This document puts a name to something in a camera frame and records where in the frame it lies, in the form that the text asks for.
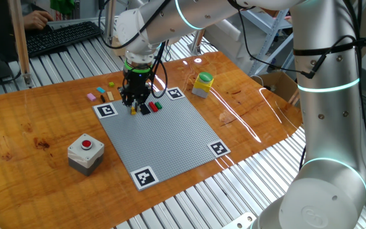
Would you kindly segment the operator bare hand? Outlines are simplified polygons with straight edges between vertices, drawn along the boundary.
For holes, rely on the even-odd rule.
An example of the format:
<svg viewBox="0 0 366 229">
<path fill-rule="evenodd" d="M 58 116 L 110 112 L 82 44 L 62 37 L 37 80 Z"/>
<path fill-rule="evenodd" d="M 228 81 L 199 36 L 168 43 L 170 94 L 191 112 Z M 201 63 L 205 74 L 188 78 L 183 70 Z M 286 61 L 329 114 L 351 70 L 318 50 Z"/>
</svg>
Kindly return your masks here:
<svg viewBox="0 0 366 229">
<path fill-rule="evenodd" d="M 53 17 L 47 11 L 33 11 L 23 17 L 25 30 L 43 30 Z"/>
</svg>

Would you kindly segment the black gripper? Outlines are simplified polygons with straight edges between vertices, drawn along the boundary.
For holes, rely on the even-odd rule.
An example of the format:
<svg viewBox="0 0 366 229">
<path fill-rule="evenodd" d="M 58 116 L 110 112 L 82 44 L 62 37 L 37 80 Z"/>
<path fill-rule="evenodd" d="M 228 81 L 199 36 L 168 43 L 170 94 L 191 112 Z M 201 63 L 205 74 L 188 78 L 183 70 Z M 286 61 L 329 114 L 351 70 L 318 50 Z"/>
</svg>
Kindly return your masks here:
<svg viewBox="0 0 366 229">
<path fill-rule="evenodd" d="M 151 93 L 151 86 L 148 80 L 152 72 L 137 73 L 136 71 L 123 71 L 122 85 L 118 88 L 124 105 L 130 105 L 130 114 L 142 111 L 142 105 L 146 102 Z"/>
</svg>

